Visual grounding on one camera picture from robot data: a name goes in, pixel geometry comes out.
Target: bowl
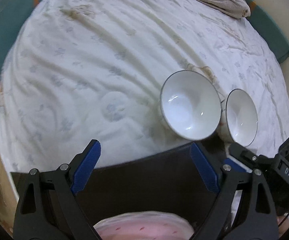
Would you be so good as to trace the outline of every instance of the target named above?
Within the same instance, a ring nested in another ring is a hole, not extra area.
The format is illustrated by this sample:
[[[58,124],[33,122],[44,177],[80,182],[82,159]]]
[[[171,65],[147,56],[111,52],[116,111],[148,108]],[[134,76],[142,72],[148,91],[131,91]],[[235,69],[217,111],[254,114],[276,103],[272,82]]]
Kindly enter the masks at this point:
[[[224,142],[249,146],[257,134],[258,114],[252,98],[242,89],[234,89],[222,101],[221,123],[217,129]]]
[[[181,70],[167,78],[160,93],[164,121],[179,136],[196,141],[209,137],[221,117],[218,92],[201,74]]]

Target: screw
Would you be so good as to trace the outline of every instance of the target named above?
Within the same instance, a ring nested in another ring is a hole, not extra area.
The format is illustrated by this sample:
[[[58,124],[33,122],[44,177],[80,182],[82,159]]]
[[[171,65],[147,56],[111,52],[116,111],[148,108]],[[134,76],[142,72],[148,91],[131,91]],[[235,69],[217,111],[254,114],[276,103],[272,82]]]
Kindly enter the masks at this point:
[[[69,165],[67,165],[66,163],[61,164],[61,166],[60,166],[60,170],[62,170],[62,171],[66,171],[68,168],[69,168]]]
[[[255,169],[254,174],[260,176],[262,172],[259,169]]]
[[[32,169],[31,171],[30,171],[30,175],[34,175],[34,174],[36,174],[37,173],[37,169]]]
[[[224,169],[225,171],[231,171],[231,166],[228,165],[228,164],[225,164],[225,165],[223,165],[223,169]]]

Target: white bed sheet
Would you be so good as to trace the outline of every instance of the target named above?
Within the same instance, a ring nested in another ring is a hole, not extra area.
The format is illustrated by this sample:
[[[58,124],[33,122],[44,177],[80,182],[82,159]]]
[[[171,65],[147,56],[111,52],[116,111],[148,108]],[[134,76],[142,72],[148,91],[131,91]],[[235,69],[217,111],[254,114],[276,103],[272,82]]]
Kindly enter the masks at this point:
[[[250,149],[274,156],[289,136],[289,99],[274,54],[246,19],[196,0],[43,0],[9,51],[0,82],[7,171],[56,169],[91,139],[97,167],[183,145],[157,107],[173,72],[209,66],[224,93],[258,112]]]

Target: large white bowl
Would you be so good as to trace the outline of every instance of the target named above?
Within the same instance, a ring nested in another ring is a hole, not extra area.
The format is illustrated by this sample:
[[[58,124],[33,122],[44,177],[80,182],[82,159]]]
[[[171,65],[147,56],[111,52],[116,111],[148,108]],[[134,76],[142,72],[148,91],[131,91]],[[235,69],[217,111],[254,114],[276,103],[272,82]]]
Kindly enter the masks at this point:
[[[251,97],[244,90],[235,89],[221,105],[221,123],[217,129],[220,138],[249,146],[258,130],[257,110]]]
[[[207,138],[220,122],[218,92],[194,71],[182,70],[168,77],[161,89],[160,107],[169,127],[188,140]]]

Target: blue rubber pad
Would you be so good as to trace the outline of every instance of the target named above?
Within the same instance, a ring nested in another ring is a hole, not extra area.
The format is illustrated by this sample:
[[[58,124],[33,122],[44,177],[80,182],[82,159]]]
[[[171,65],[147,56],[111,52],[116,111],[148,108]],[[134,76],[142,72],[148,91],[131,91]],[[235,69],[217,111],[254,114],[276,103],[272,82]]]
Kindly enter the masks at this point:
[[[206,185],[207,190],[214,193],[219,193],[220,187],[218,184],[218,176],[203,152],[195,143],[191,145],[190,154],[204,184]]]
[[[233,160],[230,158],[226,158],[223,162],[224,164],[228,164],[231,166],[232,169],[238,172],[246,172],[244,168],[242,168],[239,164],[235,163]]]
[[[75,173],[73,174],[73,183],[71,186],[71,192],[74,195],[77,195],[78,192],[82,191],[89,178],[90,175],[97,164],[101,155],[101,145],[97,141],[91,147],[79,167],[76,169]]]

